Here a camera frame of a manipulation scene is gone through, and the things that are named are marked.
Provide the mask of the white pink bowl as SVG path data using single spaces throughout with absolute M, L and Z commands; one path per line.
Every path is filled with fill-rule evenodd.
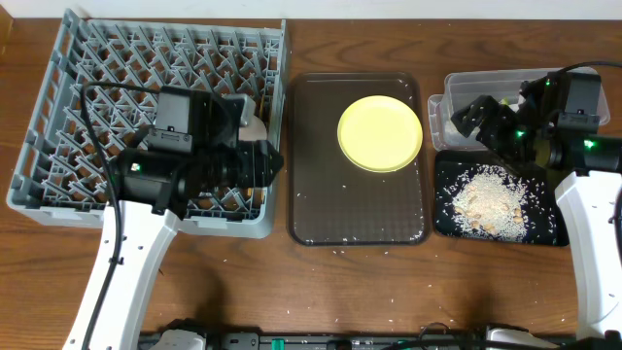
M 267 139 L 267 129 L 263 121 L 256 116 L 251 116 L 248 124 L 246 126 L 241 126 L 238 131 L 238 139 L 240 141 L 260 141 Z

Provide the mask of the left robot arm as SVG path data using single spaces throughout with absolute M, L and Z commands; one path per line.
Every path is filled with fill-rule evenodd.
M 190 200 L 216 188 L 265 188 L 284 159 L 259 125 L 246 94 L 165 86 L 156 91 L 155 122 L 107 160 L 94 146 L 109 204 L 95 263 L 64 344 L 67 349 L 134 349 L 159 267 Z

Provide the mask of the yellow round plate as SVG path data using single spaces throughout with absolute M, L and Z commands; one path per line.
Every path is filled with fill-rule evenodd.
M 395 172 L 412 163 L 424 141 L 418 115 L 390 96 L 363 97 L 342 113 L 337 141 L 343 155 L 374 173 Z

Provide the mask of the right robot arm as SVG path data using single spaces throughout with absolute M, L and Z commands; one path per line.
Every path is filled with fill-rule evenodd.
M 621 141 L 599 134 L 599 74 L 589 63 L 520 86 L 516 110 L 481 95 L 451 121 L 507 168 L 537 165 L 553 177 L 570 239 L 578 295 L 578 341 L 621 345 Z

